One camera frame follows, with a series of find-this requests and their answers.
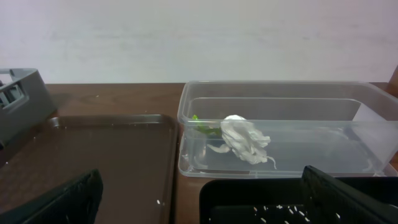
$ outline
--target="white cloth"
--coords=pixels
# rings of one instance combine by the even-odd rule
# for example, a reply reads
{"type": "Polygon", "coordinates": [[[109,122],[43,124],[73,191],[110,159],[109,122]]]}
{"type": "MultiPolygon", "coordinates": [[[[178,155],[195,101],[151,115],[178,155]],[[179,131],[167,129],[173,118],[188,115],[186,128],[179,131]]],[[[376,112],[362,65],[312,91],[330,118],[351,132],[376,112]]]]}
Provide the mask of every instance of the white cloth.
{"type": "Polygon", "coordinates": [[[253,123],[238,115],[227,116],[221,122],[221,132],[225,144],[220,147],[208,144],[210,149],[218,153],[227,153],[232,149],[236,157],[253,165],[270,159],[276,169],[274,158],[267,156],[267,152],[263,149],[271,139],[257,130],[253,123]]]}

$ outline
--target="clear plastic container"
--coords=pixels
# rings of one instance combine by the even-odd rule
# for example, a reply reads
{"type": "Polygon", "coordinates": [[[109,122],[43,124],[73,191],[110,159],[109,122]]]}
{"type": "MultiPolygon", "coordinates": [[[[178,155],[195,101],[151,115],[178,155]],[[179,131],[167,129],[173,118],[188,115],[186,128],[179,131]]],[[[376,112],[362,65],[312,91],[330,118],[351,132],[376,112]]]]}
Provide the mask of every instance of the clear plastic container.
{"type": "Polygon", "coordinates": [[[398,99],[368,83],[189,82],[178,120],[187,176],[299,177],[307,165],[334,176],[382,175],[398,151],[398,99]],[[270,137],[264,150],[277,169],[209,148],[225,141],[200,130],[220,128],[233,114],[270,137]]]}

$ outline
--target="metal baking tray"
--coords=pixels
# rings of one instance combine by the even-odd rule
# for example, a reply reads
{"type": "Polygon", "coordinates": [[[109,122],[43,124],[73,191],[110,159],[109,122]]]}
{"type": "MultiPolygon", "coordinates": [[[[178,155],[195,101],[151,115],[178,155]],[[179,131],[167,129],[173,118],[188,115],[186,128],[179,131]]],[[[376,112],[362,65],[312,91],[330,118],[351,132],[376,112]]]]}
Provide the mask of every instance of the metal baking tray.
{"type": "Polygon", "coordinates": [[[168,223],[177,136],[163,115],[50,119],[0,154],[0,213],[97,168],[96,223],[168,223]]]}

